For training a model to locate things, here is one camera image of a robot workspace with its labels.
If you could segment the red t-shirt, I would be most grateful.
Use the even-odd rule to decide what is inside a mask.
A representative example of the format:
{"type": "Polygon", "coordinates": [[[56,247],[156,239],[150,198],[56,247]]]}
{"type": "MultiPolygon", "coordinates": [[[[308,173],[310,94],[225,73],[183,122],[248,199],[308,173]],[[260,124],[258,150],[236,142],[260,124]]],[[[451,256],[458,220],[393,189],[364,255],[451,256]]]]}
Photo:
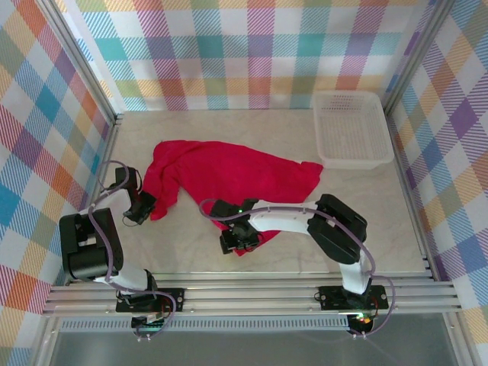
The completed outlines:
{"type": "Polygon", "coordinates": [[[219,141],[170,140],[153,150],[143,191],[155,199],[151,220],[160,220],[184,189],[197,203],[245,199],[302,203],[319,184],[323,167],[295,162],[246,146],[219,141]]]}

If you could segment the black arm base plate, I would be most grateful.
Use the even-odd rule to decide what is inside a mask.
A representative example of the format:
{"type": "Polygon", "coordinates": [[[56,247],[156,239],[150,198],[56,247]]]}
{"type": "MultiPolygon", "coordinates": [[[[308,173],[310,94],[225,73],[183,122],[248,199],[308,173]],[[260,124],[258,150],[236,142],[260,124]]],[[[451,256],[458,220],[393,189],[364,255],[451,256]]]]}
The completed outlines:
{"type": "MultiPolygon", "coordinates": [[[[170,295],[176,303],[176,312],[183,310],[184,288],[159,288],[158,291],[170,295]]],[[[170,298],[160,294],[121,294],[117,292],[117,313],[170,313],[173,305],[170,298]]]]}
{"type": "Polygon", "coordinates": [[[387,310],[389,303],[384,286],[371,285],[364,294],[354,294],[341,286],[318,288],[316,300],[322,310],[387,310]]]}

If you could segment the aluminium mounting rail beam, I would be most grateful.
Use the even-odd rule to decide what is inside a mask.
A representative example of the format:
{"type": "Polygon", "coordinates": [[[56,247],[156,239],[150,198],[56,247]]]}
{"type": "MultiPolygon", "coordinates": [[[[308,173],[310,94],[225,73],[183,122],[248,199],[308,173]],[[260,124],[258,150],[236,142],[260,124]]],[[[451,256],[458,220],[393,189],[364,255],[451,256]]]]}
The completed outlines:
{"type": "MultiPolygon", "coordinates": [[[[315,315],[314,295],[320,286],[340,285],[337,274],[327,273],[189,273],[156,274],[159,287],[184,289],[182,314],[196,315],[315,315]]],[[[429,272],[392,278],[396,313],[452,313],[461,310],[454,285],[435,281],[429,272]]],[[[75,282],[53,287],[44,315],[113,315],[115,291],[104,284],[75,282]]]]}

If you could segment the white plastic mesh basket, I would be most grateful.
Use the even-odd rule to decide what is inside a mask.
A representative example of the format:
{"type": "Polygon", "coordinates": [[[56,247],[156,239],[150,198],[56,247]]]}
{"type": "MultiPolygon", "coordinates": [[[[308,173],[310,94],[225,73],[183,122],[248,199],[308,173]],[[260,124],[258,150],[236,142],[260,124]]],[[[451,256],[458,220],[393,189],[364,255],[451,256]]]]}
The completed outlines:
{"type": "Polygon", "coordinates": [[[318,91],[316,146],[327,169],[371,170],[394,159],[380,98],[370,91],[318,91]]]}

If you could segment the aluminium frame post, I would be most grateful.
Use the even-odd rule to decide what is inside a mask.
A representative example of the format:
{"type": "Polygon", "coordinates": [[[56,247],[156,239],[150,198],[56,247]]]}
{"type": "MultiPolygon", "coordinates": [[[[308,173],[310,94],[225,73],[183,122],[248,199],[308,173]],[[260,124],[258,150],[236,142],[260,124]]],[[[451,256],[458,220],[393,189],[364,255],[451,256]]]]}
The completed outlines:
{"type": "Polygon", "coordinates": [[[384,113],[390,116],[396,106],[400,103],[408,84],[411,82],[420,63],[423,61],[429,47],[441,26],[445,22],[455,0],[432,0],[432,5],[427,5],[429,10],[427,16],[422,15],[419,22],[420,31],[415,30],[416,37],[411,37],[405,49],[407,58],[404,67],[398,72],[390,90],[387,92],[384,101],[384,113]]]}
{"type": "Polygon", "coordinates": [[[75,69],[79,72],[82,81],[91,92],[97,106],[101,109],[103,115],[111,122],[111,125],[117,125],[117,112],[112,107],[109,99],[106,97],[95,73],[85,58],[79,44],[75,40],[69,25],[67,24],[62,12],[57,7],[55,0],[34,0],[39,6],[41,12],[47,19],[48,24],[52,27],[54,34],[61,43],[62,48],[72,61],[75,69]]]}

